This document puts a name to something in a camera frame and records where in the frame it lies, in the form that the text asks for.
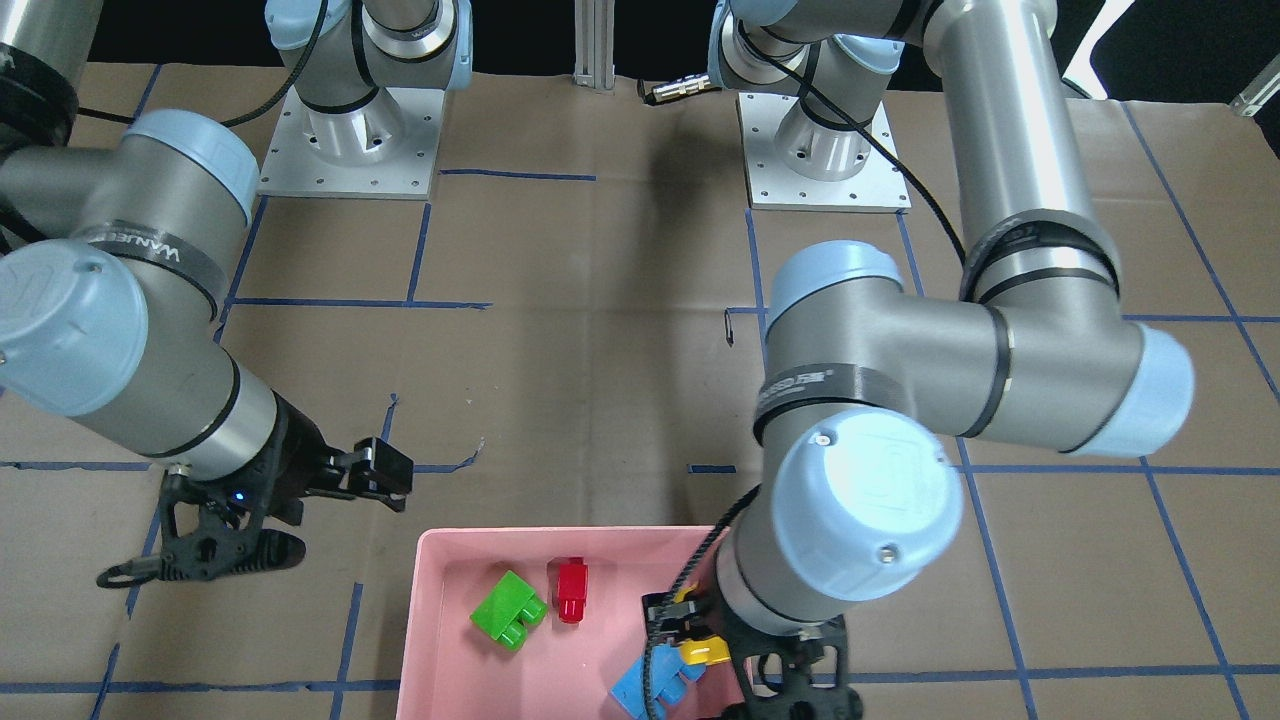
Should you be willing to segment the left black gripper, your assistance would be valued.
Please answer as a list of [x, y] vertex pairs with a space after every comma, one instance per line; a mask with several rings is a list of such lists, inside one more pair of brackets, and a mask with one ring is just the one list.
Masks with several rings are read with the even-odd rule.
[[[727, 705], [721, 719], [861, 719], [863, 701], [841, 667], [824, 684], [814, 666], [827, 657], [846, 659], [849, 644], [845, 621], [832, 618], [799, 635], [771, 635], [744, 621], [718, 589], [698, 591], [710, 629], [730, 647], [735, 679], [742, 701]], [[643, 700], [654, 717], [648, 697], [650, 656], [658, 641], [672, 639], [660, 632], [673, 600], [662, 593], [643, 596], [646, 646], [643, 651]]]

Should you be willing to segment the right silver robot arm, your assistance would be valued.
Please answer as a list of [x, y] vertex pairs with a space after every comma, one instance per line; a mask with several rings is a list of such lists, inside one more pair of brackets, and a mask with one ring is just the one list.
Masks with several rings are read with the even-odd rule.
[[[155, 553], [97, 584], [210, 582], [298, 565], [308, 497], [396, 512], [408, 457], [378, 438], [332, 447], [314, 421], [212, 340], [259, 164], [236, 133], [294, 92], [312, 156], [389, 161], [412, 127], [397, 92], [465, 88], [466, 1], [270, 1], [291, 73], [229, 120], [123, 117], [114, 149], [74, 149], [100, 1], [3, 4], [3, 387], [164, 468]], [[269, 519], [284, 524], [268, 527]]]

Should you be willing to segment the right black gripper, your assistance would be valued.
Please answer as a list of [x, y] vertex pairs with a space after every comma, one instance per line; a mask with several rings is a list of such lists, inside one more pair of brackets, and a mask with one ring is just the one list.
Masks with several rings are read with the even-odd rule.
[[96, 577], [96, 585], [128, 589], [296, 568], [306, 557], [305, 542], [264, 524], [274, 518], [300, 525], [307, 497], [367, 498], [404, 511], [413, 488], [408, 456], [376, 437], [342, 452], [285, 400], [276, 401], [276, 410], [265, 447], [244, 468], [205, 483], [166, 480], [160, 495], [166, 512], [160, 553], [110, 566]]

